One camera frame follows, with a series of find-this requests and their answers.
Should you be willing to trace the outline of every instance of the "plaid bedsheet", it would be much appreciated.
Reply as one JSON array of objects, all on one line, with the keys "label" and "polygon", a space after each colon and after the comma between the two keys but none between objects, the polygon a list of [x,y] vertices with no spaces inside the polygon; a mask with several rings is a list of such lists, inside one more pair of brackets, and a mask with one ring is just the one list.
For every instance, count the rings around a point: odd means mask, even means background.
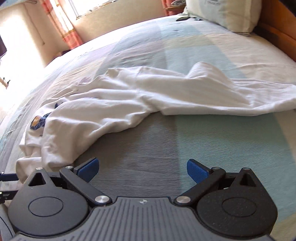
[{"label": "plaid bedsheet", "polygon": [[[203,61],[230,78],[295,83],[296,63],[264,39],[176,18],[116,30],[54,60],[43,83],[0,126],[0,169],[14,172],[15,161],[23,156],[18,144],[24,128],[45,99],[108,68],[146,65],[187,74]],[[135,128],[99,138],[76,163],[98,157],[100,172],[91,183],[112,198],[176,197],[194,185],[186,173],[190,158],[229,172],[250,167],[278,207],[273,237],[291,240],[296,236],[295,124],[293,110],[256,117],[154,113]]]}]

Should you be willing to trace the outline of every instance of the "bedside table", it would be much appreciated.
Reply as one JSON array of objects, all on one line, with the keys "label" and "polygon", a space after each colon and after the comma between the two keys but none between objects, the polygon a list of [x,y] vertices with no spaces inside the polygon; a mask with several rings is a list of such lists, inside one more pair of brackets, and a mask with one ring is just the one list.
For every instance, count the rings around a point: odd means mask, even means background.
[{"label": "bedside table", "polygon": [[176,15],[184,11],[185,6],[171,6],[174,0],[162,0],[166,16]]}]

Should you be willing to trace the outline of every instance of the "headboard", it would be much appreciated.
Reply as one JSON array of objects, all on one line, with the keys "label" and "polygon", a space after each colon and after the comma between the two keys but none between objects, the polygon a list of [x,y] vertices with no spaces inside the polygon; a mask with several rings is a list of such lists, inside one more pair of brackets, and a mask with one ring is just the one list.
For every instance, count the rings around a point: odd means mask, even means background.
[{"label": "headboard", "polygon": [[[288,1],[291,11],[295,11],[296,0]],[[296,16],[280,0],[262,0],[262,11],[254,32],[267,39],[296,61]]]}]

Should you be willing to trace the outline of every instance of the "red curtain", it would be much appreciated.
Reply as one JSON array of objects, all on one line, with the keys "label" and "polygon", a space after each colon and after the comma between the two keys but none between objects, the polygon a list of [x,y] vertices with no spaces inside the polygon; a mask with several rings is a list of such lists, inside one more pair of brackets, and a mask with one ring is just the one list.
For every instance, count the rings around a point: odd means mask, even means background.
[{"label": "red curtain", "polygon": [[59,0],[39,0],[46,14],[70,49],[83,44],[80,36],[62,9]]}]

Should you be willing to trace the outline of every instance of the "white pillow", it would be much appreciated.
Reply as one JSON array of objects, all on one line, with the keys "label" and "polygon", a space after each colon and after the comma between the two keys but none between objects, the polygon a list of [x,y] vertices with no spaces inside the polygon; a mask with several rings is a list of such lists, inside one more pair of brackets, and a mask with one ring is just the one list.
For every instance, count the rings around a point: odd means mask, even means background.
[{"label": "white pillow", "polygon": [[249,35],[258,23],[262,0],[186,0],[186,4],[190,16]]}]

